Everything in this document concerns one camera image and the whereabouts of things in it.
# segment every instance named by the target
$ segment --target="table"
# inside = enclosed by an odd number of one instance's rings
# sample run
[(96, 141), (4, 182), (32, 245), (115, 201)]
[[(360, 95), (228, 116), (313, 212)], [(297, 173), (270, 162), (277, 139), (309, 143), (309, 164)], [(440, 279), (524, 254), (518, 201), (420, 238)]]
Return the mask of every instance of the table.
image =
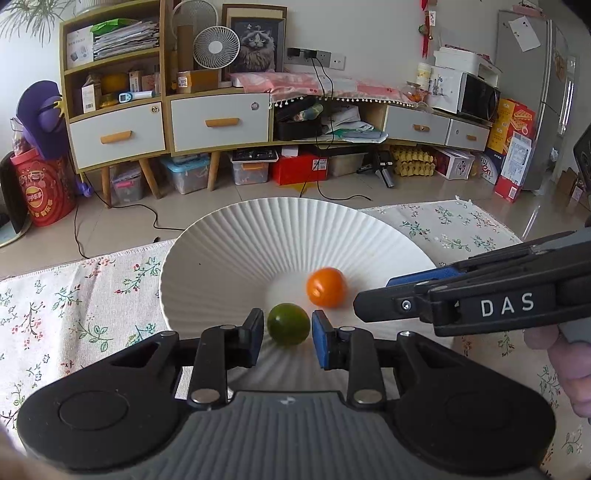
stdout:
[[(363, 211), (401, 231), (438, 266), (519, 243), (509, 229), (462, 200)], [(0, 420), (16, 444), (18, 410), (33, 391), (166, 329), (158, 279), (173, 243), (0, 282)], [(454, 348), (550, 403), (557, 431), (542, 464), (545, 472), (565, 480), (591, 474), (591, 426), (572, 412), (545, 352), (529, 350), (521, 332), (464, 336)]]

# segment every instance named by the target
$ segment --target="framed picture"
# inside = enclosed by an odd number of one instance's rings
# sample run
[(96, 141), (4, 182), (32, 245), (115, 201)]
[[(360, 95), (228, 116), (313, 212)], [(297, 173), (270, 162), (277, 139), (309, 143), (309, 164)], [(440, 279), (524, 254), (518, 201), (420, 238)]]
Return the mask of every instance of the framed picture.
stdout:
[(240, 39), (240, 52), (223, 77), (237, 72), (282, 72), (287, 7), (223, 4), (222, 25)]

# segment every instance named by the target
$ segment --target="orange ball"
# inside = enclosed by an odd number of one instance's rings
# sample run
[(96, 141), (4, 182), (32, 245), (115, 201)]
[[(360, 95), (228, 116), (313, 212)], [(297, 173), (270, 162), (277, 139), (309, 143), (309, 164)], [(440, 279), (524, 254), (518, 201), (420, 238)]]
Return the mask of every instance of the orange ball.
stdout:
[(308, 277), (306, 293), (314, 305), (333, 309), (343, 303), (347, 295), (347, 283), (340, 270), (321, 268)]

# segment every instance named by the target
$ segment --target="electric cord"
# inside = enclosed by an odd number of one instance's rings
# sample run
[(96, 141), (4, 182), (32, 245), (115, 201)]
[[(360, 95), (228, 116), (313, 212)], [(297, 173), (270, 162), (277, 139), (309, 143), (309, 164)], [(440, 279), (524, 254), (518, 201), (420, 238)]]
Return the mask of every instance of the electric cord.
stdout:
[[(95, 188), (93, 187), (92, 183), (90, 182), (88, 176), (86, 177), (86, 181), (88, 182), (88, 184), (90, 185), (90, 188), (92, 188), (92, 190), (94, 191), (94, 194), (96, 195), (96, 197), (103, 202), (105, 205), (107, 205), (107, 207), (109, 206), (109, 204), (104, 201), (100, 195), (98, 194), (98, 192), (95, 190)], [(82, 258), (85, 258), (87, 260), (90, 259), (90, 257), (87, 257), (83, 252), (82, 252), (82, 245), (80, 243), (80, 241), (78, 240), (78, 233), (76, 231), (76, 218), (78, 217), (78, 207), (79, 204), (76, 202), (76, 213), (74, 214), (74, 240), (76, 240), (76, 244), (78, 245), (78, 253), (80, 254), (80, 256)], [(156, 223), (158, 223), (158, 212), (156, 210), (154, 210), (151, 207), (148, 207), (147, 205), (144, 205), (143, 203), (133, 203), (131, 205), (112, 205), (110, 206), (111, 208), (130, 208), (130, 207), (144, 207), (147, 208), (150, 212), (152, 212), (154, 214), (154, 223), (152, 224), (152, 228), (156, 229), (156, 230), (174, 230), (177, 232), (184, 232), (185, 229), (184, 228), (174, 228), (174, 227), (165, 227), (165, 226), (157, 226)]]
[[(320, 80), (320, 75), (318, 75), (318, 70), (316, 70), (316, 64), (314, 63), (315, 60), (318, 59), (310, 59), (310, 61), (312, 62), (312, 67), (314, 68), (314, 72), (316, 74), (316, 78), (318, 78), (318, 83), (320, 84), (320, 88), (322, 88), (322, 97), (326, 97), (326, 92), (324, 91), (324, 85), (322, 85), (322, 81)], [(318, 65), (320, 65), (320, 68), (322, 69), (322, 73), (324, 74), (324, 76), (326, 78), (328, 78), (329, 82), (330, 82), (330, 99), (332, 100), (335, 97), (335, 84), (333, 83), (332, 79), (326, 74), (326, 71), (324, 70), (324, 66), (322, 65), (322, 63), (320, 62), (320, 60), (318, 60)], [(335, 142), (335, 129), (333, 127), (333, 123), (332, 123), (332, 115), (329, 115), (329, 121), (330, 121), (330, 130), (332, 132), (332, 139), (330, 140), (328, 146), (326, 148), (320, 148), (320, 145), (318, 143), (318, 134), (316, 134), (316, 148), (319, 151), (322, 150), (328, 150), (333, 143)], [(300, 190), (300, 195), (299, 198), (301, 198), (301, 196), (304, 194), (304, 190), (306, 189), (306, 185), (308, 184), (308, 181), (304, 182), (304, 185), (302, 186), (301, 190)], [(371, 198), (366, 197), (365, 195), (351, 195), (350, 197), (344, 198), (344, 199), (337, 199), (337, 198), (331, 198), (331, 197), (327, 197), (324, 193), (322, 193), (322, 190), (320, 190), (320, 181), (316, 180), (316, 188), (318, 188), (318, 193), (320, 193), (320, 196), (326, 200), (332, 200), (334, 202), (345, 202), (347, 200), (352, 200), (356, 197), (360, 197), (360, 198), (364, 198), (366, 200), (368, 200), (369, 202), (372, 201)]]

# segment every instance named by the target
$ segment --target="tiled floor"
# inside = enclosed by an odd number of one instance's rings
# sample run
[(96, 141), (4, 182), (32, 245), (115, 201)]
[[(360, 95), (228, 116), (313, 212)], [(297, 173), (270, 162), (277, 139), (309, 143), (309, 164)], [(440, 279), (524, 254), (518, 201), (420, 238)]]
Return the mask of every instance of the tiled floor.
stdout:
[[(320, 183), (322, 192), (329, 197), (344, 198), (362, 194), (343, 203), (352, 208), (400, 203), (433, 202), (451, 200), (456, 196), (472, 200), (482, 209), (506, 224), (522, 239), (534, 239), (551, 233), (583, 226), (589, 212), (579, 204), (569, 203), (569, 198), (554, 192), (550, 184), (548, 192), (536, 196), (522, 193), (514, 205), (495, 195), (492, 186), (484, 180), (448, 181), (440, 176), (396, 178), (396, 187), (387, 189), (382, 181), (372, 175), (352, 174)], [(235, 186), (228, 174), (221, 175), (213, 192), (200, 190), (180, 195), (170, 187), (166, 196), (155, 200), (148, 196), (143, 203), (154, 208), (161, 226), (186, 228), (203, 215), (216, 209), (261, 197), (297, 196), (292, 187), (278, 187), (273, 182), (258, 185)], [(313, 184), (304, 194), (321, 199)], [(152, 228), (154, 214), (140, 207), (107, 209), (96, 198), (82, 199), (76, 220), (78, 239), (88, 257), (149, 244), (159, 236), (162, 240), (175, 238), (177, 231)], [(74, 241), (74, 212), (58, 223), (46, 228), (31, 228), (27, 234), (11, 245), (0, 248), (0, 278), (39, 270), (51, 265), (79, 260), (80, 254)]]

